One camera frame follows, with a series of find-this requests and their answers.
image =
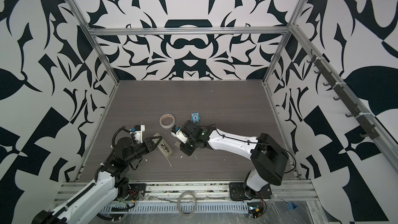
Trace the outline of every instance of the blue triangular object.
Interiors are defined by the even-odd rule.
[[[293,202],[289,202],[287,204],[287,208],[289,209],[288,211],[290,211],[290,210],[298,208],[298,206],[296,204],[294,204]]]

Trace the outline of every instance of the blue owl toy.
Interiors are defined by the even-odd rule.
[[[199,123],[200,117],[198,112],[192,112],[191,113],[191,121],[194,122],[195,124]]]

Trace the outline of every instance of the wooden table surface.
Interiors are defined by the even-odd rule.
[[[171,135],[171,129],[159,124],[160,117],[170,113],[176,125],[181,126],[191,119],[191,112],[199,112],[200,125],[216,123],[222,131],[242,136],[267,133],[283,146],[259,80],[120,81],[79,180],[88,181],[94,177],[97,167],[111,152],[112,136],[119,127],[130,129],[139,124],[145,125],[144,138],[160,133],[173,153],[169,161],[159,150],[145,155],[137,170],[129,170],[130,180],[244,180],[254,169],[250,160],[222,150],[200,148],[188,157],[175,145],[178,139]],[[123,136],[129,134],[121,132],[116,141]],[[294,175],[290,172],[284,178],[292,179]]]

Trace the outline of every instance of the owl figurine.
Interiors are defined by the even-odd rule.
[[[194,122],[195,124],[199,123],[200,117],[198,112],[192,112],[191,113],[191,121]]]

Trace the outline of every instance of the roll of tape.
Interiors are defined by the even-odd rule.
[[[173,122],[169,125],[164,125],[163,120],[165,120],[167,118],[171,118],[173,120]],[[174,116],[171,115],[170,113],[166,113],[166,114],[162,115],[162,117],[160,117],[160,120],[159,120],[160,125],[165,129],[169,129],[169,128],[173,127],[175,122],[176,122],[176,120],[174,119]]]

